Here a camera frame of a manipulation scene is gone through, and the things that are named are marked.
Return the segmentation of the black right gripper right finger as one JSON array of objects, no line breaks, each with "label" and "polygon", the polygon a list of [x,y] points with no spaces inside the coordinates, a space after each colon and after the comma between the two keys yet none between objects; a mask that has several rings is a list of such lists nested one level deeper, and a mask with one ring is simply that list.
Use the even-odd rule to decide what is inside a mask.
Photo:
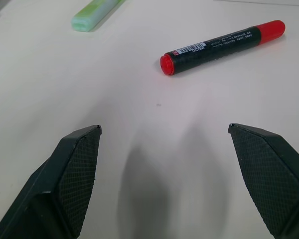
[{"label": "black right gripper right finger", "polygon": [[232,123],[246,188],[270,234],[299,239],[299,154],[280,135]]}]

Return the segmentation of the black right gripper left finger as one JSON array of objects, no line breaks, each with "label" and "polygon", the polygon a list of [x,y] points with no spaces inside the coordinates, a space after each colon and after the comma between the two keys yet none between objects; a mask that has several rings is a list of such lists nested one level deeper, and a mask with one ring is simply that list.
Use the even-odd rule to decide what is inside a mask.
[{"label": "black right gripper left finger", "polygon": [[0,239],[76,239],[95,182],[102,134],[92,125],[63,137],[0,221]]}]

